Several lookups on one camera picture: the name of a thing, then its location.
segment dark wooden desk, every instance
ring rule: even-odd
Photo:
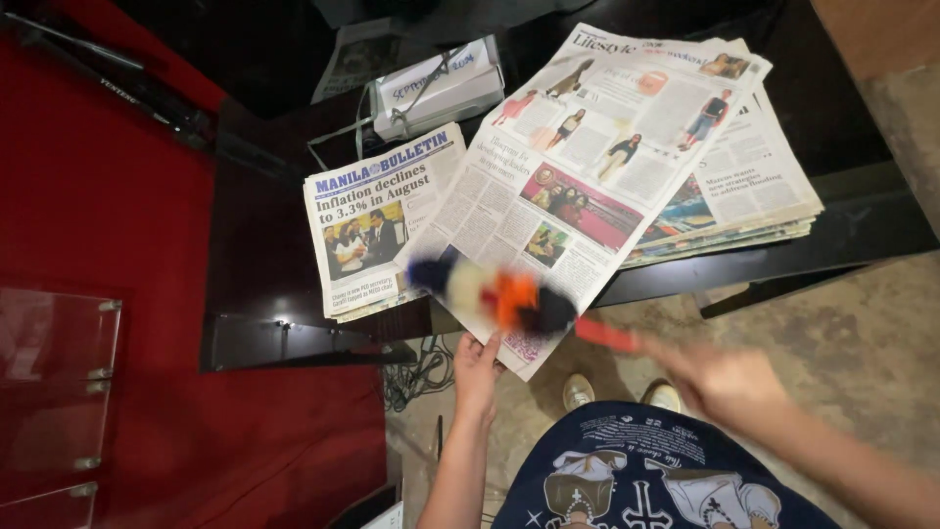
[[[744,38],[775,65],[765,81],[771,103],[826,207],[807,237],[622,271],[594,306],[752,284],[704,309],[711,317],[862,266],[940,248],[809,0],[759,8],[741,2],[602,0],[574,14],[541,17],[497,34],[507,93],[537,72],[578,22],[633,37]],[[269,121],[234,101],[224,104],[203,370],[393,361],[347,351],[374,352],[377,344],[439,330],[426,298],[347,325],[322,317],[301,194],[303,179],[319,167],[305,142],[352,122],[358,101],[358,92],[347,93]],[[472,137],[480,122],[461,123],[464,137]],[[349,164],[355,159],[352,135],[334,138],[318,152],[329,167]],[[301,324],[302,332],[283,331],[275,320]]]

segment hand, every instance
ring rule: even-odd
[[[489,425],[496,416],[494,389],[496,379],[506,367],[496,361],[496,353],[503,343],[498,332],[490,336],[484,346],[465,332],[454,354],[454,386],[457,392],[456,417],[483,420]]]
[[[668,345],[641,333],[634,339],[635,352],[666,369],[686,405],[738,433],[752,435],[796,408],[760,349]]]

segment glass panel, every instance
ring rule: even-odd
[[[95,483],[84,483],[0,505],[0,525],[4,529],[91,527],[97,489]]]
[[[0,287],[0,385],[110,371],[119,321],[110,299]]]
[[[100,463],[110,381],[0,386],[0,502]]]

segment person's left hand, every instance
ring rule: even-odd
[[[503,337],[499,332],[494,332],[486,345],[469,332],[461,337],[454,354],[456,417],[482,420],[486,425],[493,422],[496,416],[496,379],[506,371],[506,366],[496,360],[502,343]]]

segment stack of newspapers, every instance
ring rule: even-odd
[[[415,259],[529,273],[585,311],[622,266],[806,234],[822,205],[740,42],[579,24],[466,145],[449,123],[304,188],[323,309],[349,321],[424,293]],[[448,307],[478,340],[494,323]],[[560,336],[511,333],[524,380]]]
[[[716,43],[746,51],[742,40],[703,42]],[[822,210],[761,86],[622,268],[802,237]]]

